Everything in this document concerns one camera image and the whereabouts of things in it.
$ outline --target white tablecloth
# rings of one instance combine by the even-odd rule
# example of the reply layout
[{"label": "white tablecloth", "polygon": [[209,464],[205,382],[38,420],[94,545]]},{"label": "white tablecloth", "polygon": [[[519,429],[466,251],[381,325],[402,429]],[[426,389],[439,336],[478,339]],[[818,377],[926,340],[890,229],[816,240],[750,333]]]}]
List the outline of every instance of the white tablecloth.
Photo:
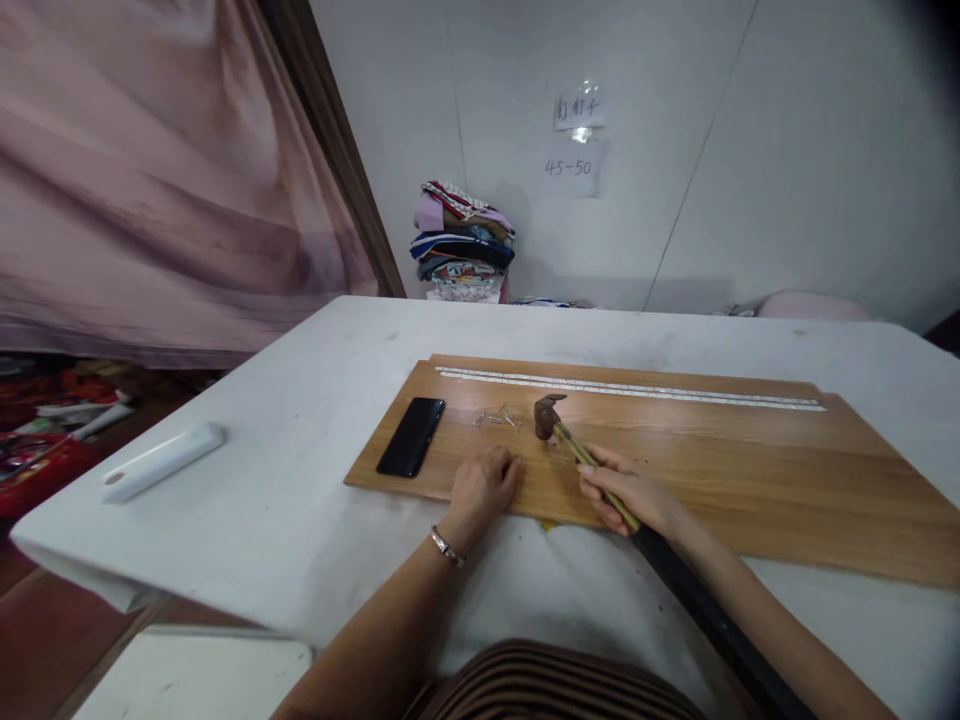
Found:
[{"label": "white tablecloth", "polygon": [[[811,381],[960,504],[960,363],[902,328],[348,297],[34,510],[13,538],[122,610],[164,590],[323,647],[444,512],[342,485],[431,353]],[[227,429],[223,447],[124,505],[101,503],[105,472],[202,421]],[[901,717],[946,712],[957,595],[749,563]],[[464,582],[442,670],[524,636],[645,665],[708,714],[728,710],[719,661],[624,541],[505,518]]]}]

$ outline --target paper note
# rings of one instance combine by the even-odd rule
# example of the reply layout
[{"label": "paper note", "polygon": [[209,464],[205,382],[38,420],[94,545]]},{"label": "paper note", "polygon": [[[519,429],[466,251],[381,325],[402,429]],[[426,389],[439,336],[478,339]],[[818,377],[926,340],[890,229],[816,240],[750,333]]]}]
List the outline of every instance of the paper note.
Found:
[{"label": "paper note", "polygon": [[596,80],[582,83],[562,92],[553,106],[553,129],[603,127],[607,124],[603,104],[603,88]]},{"label": "paper note", "polygon": [[541,175],[550,195],[596,197],[600,181],[603,144],[593,140],[576,142],[568,136],[550,144]]}]

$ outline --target pink curtain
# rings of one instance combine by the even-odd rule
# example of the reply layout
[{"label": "pink curtain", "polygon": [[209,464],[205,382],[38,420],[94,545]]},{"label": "pink curtain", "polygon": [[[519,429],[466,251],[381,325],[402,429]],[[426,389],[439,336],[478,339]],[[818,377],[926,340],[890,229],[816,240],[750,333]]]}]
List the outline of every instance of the pink curtain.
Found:
[{"label": "pink curtain", "polygon": [[0,348],[232,367],[375,295],[252,2],[0,7]]}]

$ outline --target bracelet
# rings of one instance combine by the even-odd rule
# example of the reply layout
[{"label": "bracelet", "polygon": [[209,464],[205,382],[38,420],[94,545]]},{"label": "bracelet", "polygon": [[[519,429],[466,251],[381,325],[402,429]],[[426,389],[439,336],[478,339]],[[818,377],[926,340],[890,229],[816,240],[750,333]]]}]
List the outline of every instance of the bracelet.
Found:
[{"label": "bracelet", "polygon": [[454,567],[460,567],[467,561],[465,557],[457,555],[457,553],[453,551],[453,548],[450,547],[450,543],[440,536],[440,533],[437,532],[436,525],[430,528],[430,537],[433,538],[433,541],[437,544],[437,547],[440,548],[440,554],[449,560]]}]

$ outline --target metal strip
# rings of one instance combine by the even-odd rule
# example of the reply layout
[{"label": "metal strip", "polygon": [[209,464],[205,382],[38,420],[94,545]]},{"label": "metal strip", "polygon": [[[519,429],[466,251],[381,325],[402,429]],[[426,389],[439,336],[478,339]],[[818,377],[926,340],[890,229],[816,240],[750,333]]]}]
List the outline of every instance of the metal strip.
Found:
[{"label": "metal strip", "polygon": [[826,410],[817,400],[806,398],[783,398],[768,395],[735,395],[732,393],[713,393],[680,388],[660,388],[646,385],[618,385],[588,380],[564,380],[561,378],[541,377],[538,375],[519,375],[510,373],[486,372],[483,370],[462,370],[459,368],[438,367],[441,377],[503,385],[521,385],[548,390],[572,390],[592,392],[601,395],[624,395],[628,397],[659,398],[661,400],[684,400],[687,402],[706,402],[717,405],[743,405],[747,407],[769,407],[781,410]]}]

